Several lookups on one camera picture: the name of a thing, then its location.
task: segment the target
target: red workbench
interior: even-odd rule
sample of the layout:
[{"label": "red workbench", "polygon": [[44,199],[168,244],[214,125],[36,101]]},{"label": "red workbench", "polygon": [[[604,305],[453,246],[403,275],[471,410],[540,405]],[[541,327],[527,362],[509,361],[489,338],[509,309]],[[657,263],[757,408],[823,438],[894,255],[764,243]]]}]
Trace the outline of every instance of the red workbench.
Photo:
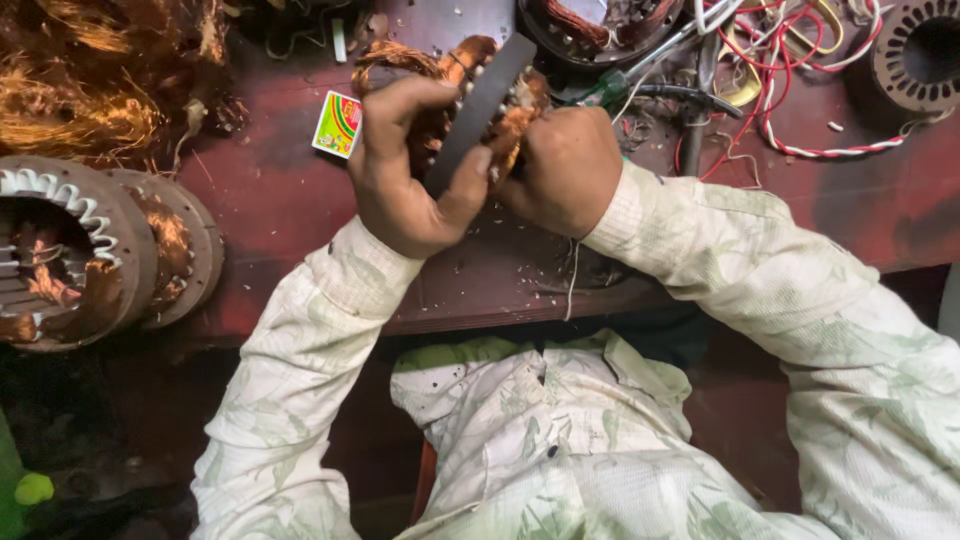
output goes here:
[{"label": "red workbench", "polygon": [[[502,40],[514,29],[512,0],[485,2],[482,8],[464,2],[462,15],[454,12],[454,4],[419,0],[409,6],[402,1],[385,11],[398,41],[427,51],[434,46],[447,50],[472,34]],[[250,110],[249,125],[230,138],[193,141],[199,158],[185,152],[180,176],[217,219],[227,245],[217,291],[179,325],[192,339],[209,344],[242,342],[277,282],[355,213],[343,161],[310,147],[326,92],[350,94],[352,63],[336,64],[330,49],[276,62],[262,47],[236,34],[230,41],[235,92]],[[299,50],[310,47],[299,43]],[[846,130],[830,130],[831,120]],[[781,139],[801,147],[847,147],[879,138],[858,127],[845,86],[831,76],[798,78],[774,125]],[[732,121],[725,127],[735,132]],[[672,174],[676,135],[670,127],[656,130],[631,159]],[[868,158],[789,164],[756,133],[746,135],[735,152],[756,156],[763,187],[790,205],[798,224],[830,236],[881,271],[893,271],[960,258],[958,141],[960,122],[951,118],[918,131],[899,148]],[[701,170],[721,152],[719,144],[707,143]],[[709,180],[750,185],[750,168],[745,160],[725,164]],[[460,245],[426,263],[384,332],[451,330],[564,315],[565,296],[536,298],[534,282],[563,281],[557,268],[568,250],[565,239],[493,207],[472,229],[475,233]],[[589,269],[596,258],[587,255],[580,262]],[[630,278],[610,290],[574,297],[573,314],[667,301],[655,282]]]}]

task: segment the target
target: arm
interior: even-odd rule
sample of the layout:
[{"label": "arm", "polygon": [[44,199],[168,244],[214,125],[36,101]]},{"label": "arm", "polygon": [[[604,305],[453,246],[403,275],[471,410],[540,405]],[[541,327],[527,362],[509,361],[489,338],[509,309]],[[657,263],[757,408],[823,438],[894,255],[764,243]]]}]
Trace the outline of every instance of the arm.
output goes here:
[{"label": "arm", "polygon": [[457,95],[411,78],[364,101],[364,140],[349,164],[359,216],[280,282],[240,350],[191,485],[194,538],[357,537],[347,483],[320,461],[340,403],[422,260],[456,243],[486,198],[488,149],[468,154],[436,203],[410,178],[410,119]]},{"label": "arm", "polygon": [[[543,207],[534,203],[551,191],[529,180],[514,186],[525,199],[512,200],[536,221]],[[613,186],[607,205],[561,220],[563,232],[657,277],[675,298],[696,301],[784,360],[807,515],[843,538],[957,534],[960,351],[952,340],[921,324],[876,270],[798,228],[769,193],[661,182],[631,164],[590,178],[590,187],[598,183]],[[551,223],[561,214],[539,215]]]}]

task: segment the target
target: wire bundle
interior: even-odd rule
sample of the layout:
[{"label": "wire bundle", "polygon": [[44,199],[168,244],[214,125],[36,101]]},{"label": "wire bundle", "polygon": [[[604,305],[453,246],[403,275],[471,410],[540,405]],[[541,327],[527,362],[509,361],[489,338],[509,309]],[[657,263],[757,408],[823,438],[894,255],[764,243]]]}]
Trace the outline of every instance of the wire bundle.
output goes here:
[{"label": "wire bundle", "polygon": [[[785,144],[779,138],[774,135],[774,129],[770,122],[771,113],[783,102],[786,100],[786,96],[789,93],[790,87],[793,83],[793,70],[794,69],[803,69],[807,71],[821,71],[825,73],[838,73],[849,66],[851,63],[857,59],[863,57],[867,54],[867,51],[870,50],[871,45],[873,44],[876,36],[880,33],[882,28],[883,21],[881,19],[882,14],[889,10],[891,7],[881,8],[877,0],[865,0],[866,7],[871,14],[871,31],[867,38],[862,44],[860,44],[852,54],[850,54],[845,59],[838,61],[836,63],[822,65],[817,62],[813,62],[810,59],[816,53],[817,49],[820,47],[824,39],[824,21],[817,16],[816,12],[811,10],[809,4],[804,4],[804,7],[795,13],[787,14],[787,4],[786,0],[777,0],[769,4],[763,4],[757,7],[752,8],[743,8],[740,9],[738,2],[732,2],[731,6],[736,6],[733,8],[734,16],[739,14],[749,14],[753,12],[766,11],[771,8],[778,8],[777,16],[774,22],[771,23],[770,27],[766,32],[761,32],[758,29],[747,24],[743,20],[736,20],[735,23],[738,28],[745,31],[751,38],[751,45],[746,49],[741,49],[735,43],[732,43],[731,39],[724,34],[723,29],[719,28],[718,20],[722,22],[724,16],[721,18],[721,15],[717,15],[712,18],[710,22],[702,21],[701,14],[703,13],[703,6],[705,4],[704,0],[695,0],[694,2],[694,11],[697,15],[697,27],[698,32],[704,34],[705,32],[701,31],[703,29],[706,32],[714,31],[718,32],[720,37],[730,46],[734,53],[740,58],[741,61],[744,61],[751,66],[753,66],[760,77],[762,82],[762,90],[760,95],[756,99],[756,105],[753,112],[748,115],[748,121],[743,124],[740,131],[732,138],[731,148],[737,144],[740,138],[746,133],[751,122],[750,119],[756,119],[760,123],[760,129],[765,140],[774,148],[784,152],[787,156],[799,156],[804,158],[845,158],[850,156],[860,156],[863,154],[868,154],[871,152],[880,152],[888,148],[895,146],[900,146],[903,144],[903,141],[910,134],[912,128],[920,122],[914,122],[903,127],[900,131],[900,134],[892,138],[875,142],[872,144],[854,146],[852,148],[843,148],[843,149],[809,149],[809,148],[799,148],[796,146],[791,146]],[[786,47],[785,35],[790,28],[802,19],[811,20],[817,28],[817,39],[815,41],[814,47],[811,49],[810,53],[805,55],[802,58],[794,59],[791,58],[791,54]],[[766,52],[759,56],[759,60],[750,56],[751,51],[757,49],[758,47],[766,46]],[[774,103],[774,94],[776,90],[775,76],[778,71],[783,71],[785,74],[785,82],[783,85],[783,92],[780,95],[780,98]],[[924,120],[924,123],[935,122],[946,115],[943,115],[932,120]],[[705,179],[711,175],[714,171],[719,168],[719,166],[730,159],[729,152],[722,156],[717,162],[704,174],[701,179]],[[675,162],[677,169],[679,171],[679,164]]]}]

